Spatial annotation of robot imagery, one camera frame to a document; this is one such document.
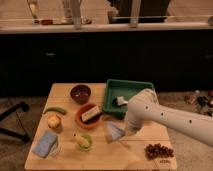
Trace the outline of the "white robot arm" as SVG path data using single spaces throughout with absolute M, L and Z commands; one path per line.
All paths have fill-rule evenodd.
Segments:
M 152 120 L 213 147 L 213 118 L 160 105 L 152 89 L 143 89 L 128 100 L 125 132 L 136 134 L 145 120 Z

